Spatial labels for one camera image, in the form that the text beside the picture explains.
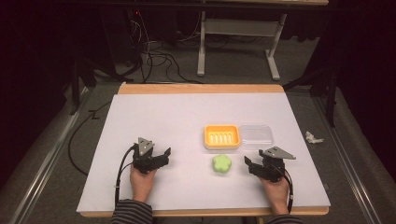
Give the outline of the white metal desk frame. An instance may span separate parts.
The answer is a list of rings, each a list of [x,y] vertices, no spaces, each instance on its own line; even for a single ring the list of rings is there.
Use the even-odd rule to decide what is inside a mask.
[[[206,35],[242,35],[272,37],[272,46],[264,51],[272,79],[280,80],[275,60],[278,41],[285,26],[287,14],[281,14],[278,21],[243,21],[232,19],[208,19],[201,13],[200,47],[198,51],[197,75],[205,75],[205,36]]]

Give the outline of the crumpled white paper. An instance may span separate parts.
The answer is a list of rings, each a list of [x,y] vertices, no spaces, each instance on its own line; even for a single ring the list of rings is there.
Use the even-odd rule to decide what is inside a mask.
[[[319,144],[323,143],[324,139],[323,138],[316,138],[311,132],[306,131],[305,132],[305,139],[308,143],[310,144]]]

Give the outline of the person's left hand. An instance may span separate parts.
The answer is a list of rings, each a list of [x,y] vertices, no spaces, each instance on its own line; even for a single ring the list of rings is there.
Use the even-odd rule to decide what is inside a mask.
[[[133,166],[131,167],[130,182],[133,199],[135,201],[145,203],[149,199],[149,195],[153,189],[156,173],[157,171],[153,170],[147,174],[142,174]]]

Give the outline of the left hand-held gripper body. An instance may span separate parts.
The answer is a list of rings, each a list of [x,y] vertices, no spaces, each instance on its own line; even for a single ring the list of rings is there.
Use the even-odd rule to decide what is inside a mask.
[[[139,137],[138,142],[133,145],[133,166],[142,174],[159,168],[158,162],[152,157],[153,148],[154,144],[143,137]]]

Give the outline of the metal floor rail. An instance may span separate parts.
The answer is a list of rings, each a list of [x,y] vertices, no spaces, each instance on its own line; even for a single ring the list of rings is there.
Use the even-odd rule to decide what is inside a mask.
[[[313,97],[312,101],[331,136],[332,142],[335,145],[337,158],[341,162],[341,167],[344,171],[347,182],[351,187],[354,197],[363,213],[367,224],[382,224],[382,221],[375,211],[374,205],[368,195],[366,187],[364,187],[362,184],[361,179],[359,178],[350,158],[347,155],[346,149],[344,148],[339,134],[326,117],[325,106],[322,103],[322,100],[318,97]]]
[[[66,137],[79,117],[80,107],[91,93],[87,87],[79,91],[80,105],[77,107],[73,106],[71,94],[71,89],[68,89],[66,105],[33,143],[2,191],[2,201],[9,208],[6,224],[26,223],[63,152]]]

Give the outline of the yellow soap dish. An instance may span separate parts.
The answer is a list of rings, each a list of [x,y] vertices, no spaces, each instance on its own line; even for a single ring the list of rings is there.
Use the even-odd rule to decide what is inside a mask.
[[[207,125],[204,128],[206,149],[236,149],[240,142],[239,130],[235,125]]]

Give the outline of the clear plastic container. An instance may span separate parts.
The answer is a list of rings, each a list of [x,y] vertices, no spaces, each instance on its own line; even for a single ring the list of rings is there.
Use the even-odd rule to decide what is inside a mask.
[[[239,132],[242,149],[267,149],[274,145],[272,130],[267,125],[242,125]]]

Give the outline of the person's right hand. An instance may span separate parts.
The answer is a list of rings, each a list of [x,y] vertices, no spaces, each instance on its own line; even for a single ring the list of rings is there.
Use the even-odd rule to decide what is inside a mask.
[[[267,199],[271,204],[273,214],[288,215],[288,194],[289,194],[289,184],[287,180],[282,177],[277,182],[271,182],[269,180],[259,178],[267,195]]]

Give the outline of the green flower-shaped soap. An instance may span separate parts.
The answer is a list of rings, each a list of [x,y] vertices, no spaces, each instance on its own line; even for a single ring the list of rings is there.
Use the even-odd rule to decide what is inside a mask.
[[[212,160],[213,170],[217,173],[226,174],[232,166],[232,160],[225,154],[217,155]]]

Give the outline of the black stand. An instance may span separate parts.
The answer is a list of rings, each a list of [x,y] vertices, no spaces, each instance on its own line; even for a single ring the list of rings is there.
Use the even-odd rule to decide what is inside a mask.
[[[293,81],[283,85],[285,91],[296,86],[310,85],[310,94],[314,97],[326,96],[325,118],[334,127],[334,106],[336,92],[337,75],[331,68],[320,68],[306,75],[298,77]]]
[[[96,79],[94,78],[94,71],[99,70],[104,74],[115,78],[119,81],[124,81],[125,78],[118,75],[116,72],[112,72],[109,69],[104,68],[102,65],[95,63],[94,61],[84,58],[78,54],[75,55],[74,64],[71,67],[71,89],[72,89],[72,110],[71,115],[75,115],[78,109],[82,105],[82,96],[79,91],[79,82],[88,88],[94,88],[96,86]]]

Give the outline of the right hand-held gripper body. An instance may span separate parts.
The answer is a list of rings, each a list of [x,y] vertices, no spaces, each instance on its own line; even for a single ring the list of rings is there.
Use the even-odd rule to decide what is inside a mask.
[[[277,182],[285,174],[284,160],[295,160],[296,157],[280,147],[271,147],[265,151],[266,158],[262,159],[261,178]]]

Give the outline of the white table mat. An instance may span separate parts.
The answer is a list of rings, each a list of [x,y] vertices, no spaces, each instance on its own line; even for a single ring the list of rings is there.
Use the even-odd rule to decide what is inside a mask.
[[[170,161],[157,172],[148,200],[155,215],[266,211],[269,203],[262,186],[244,163],[245,156],[260,161],[257,150],[228,151],[230,171],[214,172],[215,154],[204,146],[204,128],[209,124],[269,126],[276,146],[296,157],[286,163],[294,187],[294,213],[327,213],[330,201],[283,93],[115,95],[78,212],[83,216],[110,214],[117,198],[130,197],[129,174],[119,167],[130,162],[126,152],[139,137],[154,142],[155,154],[171,148]]]

